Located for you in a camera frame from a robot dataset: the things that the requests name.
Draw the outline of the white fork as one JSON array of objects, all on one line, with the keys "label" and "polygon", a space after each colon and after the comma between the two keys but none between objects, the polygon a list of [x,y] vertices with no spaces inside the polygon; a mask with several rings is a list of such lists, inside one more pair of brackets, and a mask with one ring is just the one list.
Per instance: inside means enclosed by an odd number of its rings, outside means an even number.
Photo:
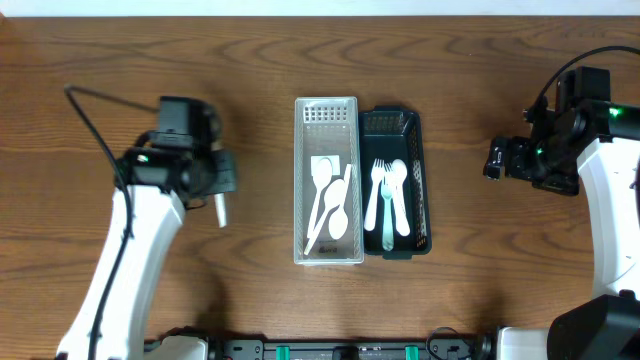
[{"label": "white fork", "polygon": [[386,163],[388,183],[392,190],[392,199],[397,209],[406,214],[406,206],[403,195],[404,180],[407,177],[407,167],[401,159],[395,159]]},{"label": "white fork", "polygon": [[387,180],[383,181],[381,196],[384,201],[383,227],[382,227],[382,247],[384,251],[391,251],[394,247],[393,223],[392,223],[392,190]]},{"label": "white fork", "polygon": [[364,217],[364,229],[372,231],[376,224],[377,198],[379,186],[385,175],[384,161],[376,158],[371,169],[371,192]]}]

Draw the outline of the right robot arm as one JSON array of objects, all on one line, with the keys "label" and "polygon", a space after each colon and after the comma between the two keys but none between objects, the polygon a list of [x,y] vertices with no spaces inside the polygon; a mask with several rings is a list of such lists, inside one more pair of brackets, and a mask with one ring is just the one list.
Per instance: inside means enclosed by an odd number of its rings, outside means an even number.
[{"label": "right robot arm", "polygon": [[483,174],[587,196],[592,298],[542,329],[504,327],[498,359],[636,359],[639,356],[639,109],[611,100],[610,73],[578,67],[556,82],[555,107],[525,113],[527,137],[492,140]]}]

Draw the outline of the clear plastic basket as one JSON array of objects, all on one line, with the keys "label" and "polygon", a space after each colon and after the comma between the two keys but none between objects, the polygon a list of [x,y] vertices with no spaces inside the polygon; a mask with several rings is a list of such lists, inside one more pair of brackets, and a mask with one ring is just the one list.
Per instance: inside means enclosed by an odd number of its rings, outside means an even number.
[{"label": "clear plastic basket", "polygon": [[[304,249],[316,188],[310,157],[339,155],[341,174],[332,176],[329,185],[343,179],[345,167],[352,165],[350,185],[344,209],[348,215],[345,234],[334,240],[329,234],[332,209],[308,255]],[[363,210],[360,185],[360,148],[357,99],[347,97],[300,97],[294,110],[294,262],[303,266],[355,265],[364,260]],[[317,221],[324,212],[322,191]]]}]

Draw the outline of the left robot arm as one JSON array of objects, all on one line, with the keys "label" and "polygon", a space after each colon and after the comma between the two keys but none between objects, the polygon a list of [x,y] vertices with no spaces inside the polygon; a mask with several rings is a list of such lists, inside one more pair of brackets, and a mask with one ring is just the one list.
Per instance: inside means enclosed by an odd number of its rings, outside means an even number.
[{"label": "left robot arm", "polygon": [[227,223],[224,196],[236,190],[231,153],[219,143],[215,108],[201,100],[163,96],[157,127],[121,158],[107,156],[115,191],[107,238],[87,295],[58,345],[59,359],[209,359],[206,335],[182,329],[145,340],[164,260],[190,209],[215,199]]}]

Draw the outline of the black plastic basket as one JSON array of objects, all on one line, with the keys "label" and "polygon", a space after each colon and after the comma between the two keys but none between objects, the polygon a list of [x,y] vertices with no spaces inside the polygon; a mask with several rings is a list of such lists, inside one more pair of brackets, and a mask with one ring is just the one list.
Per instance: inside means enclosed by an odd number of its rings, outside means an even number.
[{"label": "black plastic basket", "polygon": [[389,250],[383,247],[384,201],[376,202],[376,224],[363,235],[364,251],[387,260],[406,260],[425,255],[432,247],[421,121],[418,113],[401,106],[376,106],[358,114],[361,193],[367,206],[373,193],[371,171],[374,161],[387,164],[401,160],[407,175],[398,183],[402,186],[405,214],[410,233],[394,234]]}]

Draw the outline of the white spoon top horizontal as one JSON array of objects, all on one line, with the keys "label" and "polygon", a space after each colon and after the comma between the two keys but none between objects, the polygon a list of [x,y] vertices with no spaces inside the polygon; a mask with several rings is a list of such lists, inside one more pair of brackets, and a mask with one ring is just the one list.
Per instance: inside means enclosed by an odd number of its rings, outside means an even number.
[{"label": "white spoon top horizontal", "polygon": [[329,185],[333,176],[333,168],[331,160],[327,157],[321,158],[313,168],[312,178],[316,188],[316,194],[307,231],[307,238],[311,240],[319,232],[319,224],[317,221],[318,209],[322,191]]}]

